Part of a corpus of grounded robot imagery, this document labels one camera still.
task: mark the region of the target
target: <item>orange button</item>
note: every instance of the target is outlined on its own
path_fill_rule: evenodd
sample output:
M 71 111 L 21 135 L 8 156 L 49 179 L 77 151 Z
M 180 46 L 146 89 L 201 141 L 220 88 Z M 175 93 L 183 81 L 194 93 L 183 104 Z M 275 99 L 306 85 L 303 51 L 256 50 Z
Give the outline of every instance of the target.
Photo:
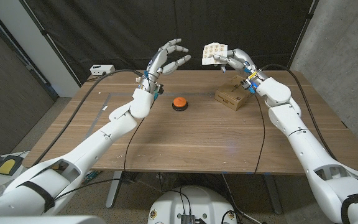
M 173 104 L 177 107 L 184 107 L 187 101 L 183 97 L 177 97 L 173 100 Z

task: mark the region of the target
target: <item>yellow object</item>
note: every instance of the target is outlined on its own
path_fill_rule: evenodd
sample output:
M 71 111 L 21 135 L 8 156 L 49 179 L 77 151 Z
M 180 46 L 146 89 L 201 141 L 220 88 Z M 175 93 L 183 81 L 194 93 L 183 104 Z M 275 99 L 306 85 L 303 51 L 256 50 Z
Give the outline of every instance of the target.
M 16 161 L 14 159 L 9 159 L 4 164 L 0 166 L 0 174 L 6 174 L 9 175 L 9 172 L 15 165 Z
M 251 74 L 250 76 L 248 76 L 248 79 L 253 78 L 256 75 L 257 72 L 254 72 L 253 74 Z

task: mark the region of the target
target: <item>cardboard box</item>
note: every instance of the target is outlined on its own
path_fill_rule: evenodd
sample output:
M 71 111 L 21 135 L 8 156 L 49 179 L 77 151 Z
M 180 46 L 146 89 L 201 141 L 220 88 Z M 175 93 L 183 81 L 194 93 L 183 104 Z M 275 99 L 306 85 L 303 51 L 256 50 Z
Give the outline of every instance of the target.
M 215 91 L 215 100 L 236 111 L 252 96 L 250 91 L 241 86 L 242 80 L 244 80 L 243 77 L 236 75 L 218 87 Z

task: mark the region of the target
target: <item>table leg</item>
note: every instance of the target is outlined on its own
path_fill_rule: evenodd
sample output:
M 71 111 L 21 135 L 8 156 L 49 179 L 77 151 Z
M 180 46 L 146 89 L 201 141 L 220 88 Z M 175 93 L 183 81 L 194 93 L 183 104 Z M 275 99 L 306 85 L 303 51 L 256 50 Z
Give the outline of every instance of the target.
M 114 179 L 121 178 L 122 171 L 115 171 L 113 174 Z M 119 187 L 121 186 L 121 180 L 113 180 L 110 185 L 109 194 L 107 196 L 106 208 L 112 208 L 114 206 L 114 202 L 116 201 L 116 197 L 118 195 Z
M 265 185 L 267 187 L 268 194 L 270 196 L 270 201 L 272 203 L 272 207 L 274 213 L 277 215 L 283 213 L 283 209 L 280 203 L 280 199 L 278 197 L 276 183 L 274 182 L 274 178 L 272 175 L 264 175 Z

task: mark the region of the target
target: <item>white wall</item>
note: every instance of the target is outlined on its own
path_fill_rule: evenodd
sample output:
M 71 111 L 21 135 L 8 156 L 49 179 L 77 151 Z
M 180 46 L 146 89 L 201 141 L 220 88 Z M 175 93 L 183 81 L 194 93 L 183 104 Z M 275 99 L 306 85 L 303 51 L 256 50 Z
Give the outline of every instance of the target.
M 0 20 L 61 97 L 80 89 L 19 0 L 0 0 Z
M 318 3 L 291 69 L 305 75 L 358 137 L 358 1 Z

